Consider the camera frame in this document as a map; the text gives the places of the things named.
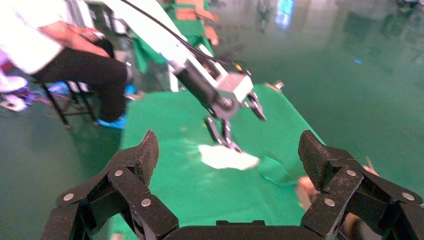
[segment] chair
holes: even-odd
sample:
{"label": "chair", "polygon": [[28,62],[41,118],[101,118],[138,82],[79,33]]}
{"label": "chair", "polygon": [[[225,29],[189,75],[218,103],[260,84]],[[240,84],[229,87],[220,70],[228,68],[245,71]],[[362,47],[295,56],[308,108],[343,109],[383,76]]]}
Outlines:
{"label": "chair", "polygon": [[[90,115],[90,117],[93,121],[93,124],[96,127],[99,125],[97,123],[96,116],[93,113],[93,108],[90,105],[89,101],[87,100],[87,92],[82,89],[81,84],[79,82],[76,82],[78,92],[75,92],[75,91],[72,90],[69,82],[65,82],[66,86],[69,89],[71,99],[75,103],[75,107],[78,109],[78,111],[67,111],[67,109],[64,110],[64,109],[60,108],[58,102],[53,97],[52,93],[49,91],[46,84],[44,82],[39,82],[39,81],[36,81],[36,83],[41,85],[42,89],[45,91],[46,96],[48,97],[48,99],[53,104],[54,109],[56,110],[57,114],[59,115],[60,119],[62,120],[63,124],[65,125],[65,127],[67,129],[70,129],[71,125],[69,124],[69,121],[67,120],[66,116],[73,116],[73,115],[88,114],[88,115]],[[82,99],[82,102],[84,103],[85,107],[80,105],[80,102],[78,101],[78,97],[80,97]]]}

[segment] person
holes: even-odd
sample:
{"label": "person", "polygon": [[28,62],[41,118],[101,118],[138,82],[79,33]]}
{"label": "person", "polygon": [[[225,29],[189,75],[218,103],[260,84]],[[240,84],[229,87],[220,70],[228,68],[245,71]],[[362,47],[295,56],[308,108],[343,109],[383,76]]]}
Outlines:
{"label": "person", "polygon": [[123,128],[127,65],[97,41],[94,28],[67,23],[63,0],[0,1],[0,48],[9,60],[40,82],[78,81],[98,91],[98,123]]}

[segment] green table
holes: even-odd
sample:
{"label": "green table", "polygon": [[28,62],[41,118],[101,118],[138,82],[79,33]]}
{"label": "green table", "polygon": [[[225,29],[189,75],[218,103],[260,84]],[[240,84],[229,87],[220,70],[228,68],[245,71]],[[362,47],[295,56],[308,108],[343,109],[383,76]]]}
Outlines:
{"label": "green table", "polygon": [[[178,217],[180,227],[214,225],[216,220],[299,225],[304,210],[294,187],[305,172],[298,144],[311,127],[280,92],[265,85],[255,91],[268,121],[261,122],[249,109],[241,109],[232,121],[241,148],[261,158],[245,171],[214,169],[201,161],[198,145],[214,143],[203,124],[208,112],[189,92],[147,94],[129,106],[121,148],[135,146],[147,130],[155,131],[160,155],[149,188]],[[119,215],[111,219],[109,233],[135,239],[129,232]]]}

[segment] white shirt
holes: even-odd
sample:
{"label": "white shirt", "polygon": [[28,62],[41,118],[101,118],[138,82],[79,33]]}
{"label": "white shirt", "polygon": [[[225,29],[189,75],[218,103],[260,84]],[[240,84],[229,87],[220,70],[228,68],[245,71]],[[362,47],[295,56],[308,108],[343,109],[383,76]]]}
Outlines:
{"label": "white shirt", "polygon": [[0,49],[16,67],[34,74],[64,49],[39,28],[66,20],[63,0],[0,0]]}

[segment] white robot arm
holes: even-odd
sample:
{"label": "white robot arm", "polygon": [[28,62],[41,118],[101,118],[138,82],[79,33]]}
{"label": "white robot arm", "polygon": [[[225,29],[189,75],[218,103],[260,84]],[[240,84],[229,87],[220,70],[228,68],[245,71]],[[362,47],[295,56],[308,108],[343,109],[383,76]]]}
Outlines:
{"label": "white robot arm", "polygon": [[[104,0],[122,20],[173,68],[173,74],[210,112],[206,126],[216,142],[238,152],[232,141],[230,119],[240,107],[252,109],[266,120],[250,76],[240,71],[227,72],[203,45],[194,48],[185,42],[167,13],[156,0]],[[219,134],[215,120],[221,121]]]}

